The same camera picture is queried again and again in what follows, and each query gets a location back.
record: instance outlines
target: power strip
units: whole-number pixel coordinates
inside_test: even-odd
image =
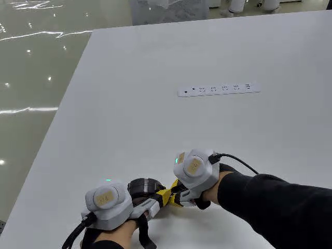
[[[245,84],[225,84],[218,86],[197,86],[197,87],[182,87],[177,91],[179,97],[193,97],[205,95],[221,95],[221,94],[236,94],[260,92],[260,85],[257,83]]]

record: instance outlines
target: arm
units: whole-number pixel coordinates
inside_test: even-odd
[[[203,199],[247,221],[277,249],[332,248],[330,189],[224,171]]]
[[[129,249],[136,228],[136,222],[129,220],[113,231],[104,231],[95,240],[91,249]]]

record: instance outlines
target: black strap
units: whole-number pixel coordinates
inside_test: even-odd
[[[74,231],[68,236],[66,241],[63,243],[62,249],[71,249],[75,239],[79,234],[86,228],[91,226],[95,221],[97,220],[97,217],[94,213],[89,213],[86,216],[84,216],[81,224],[79,224]]]
[[[145,214],[142,214],[138,219],[136,219],[136,222],[140,231],[139,240],[142,247],[144,247],[144,249],[156,249],[156,244],[150,239],[148,234],[149,226],[147,224]]]
[[[81,249],[90,249],[91,245],[95,242],[95,240],[102,232],[103,230],[87,228],[84,233]]]

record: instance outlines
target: white cylindrical object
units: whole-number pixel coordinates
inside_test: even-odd
[[[245,0],[232,0],[228,10],[233,13],[241,13],[243,11]]]
[[[278,9],[280,6],[280,0],[265,0],[263,3],[263,10],[272,11]]]

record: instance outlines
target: sticker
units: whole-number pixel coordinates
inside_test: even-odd
[[[178,157],[178,164],[183,163],[183,160],[185,159],[185,153],[181,153]]]
[[[195,173],[196,173],[197,169],[199,169],[199,167],[201,167],[201,161],[194,158],[191,161],[191,164],[188,166],[187,171],[188,171],[188,173],[195,175]]]
[[[108,191],[106,193],[103,193],[102,195],[97,196],[95,198],[95,200],[96,200],[97,206],[105,205],[105,204],[109,203],[110,201],[114,200],[113,192]]]

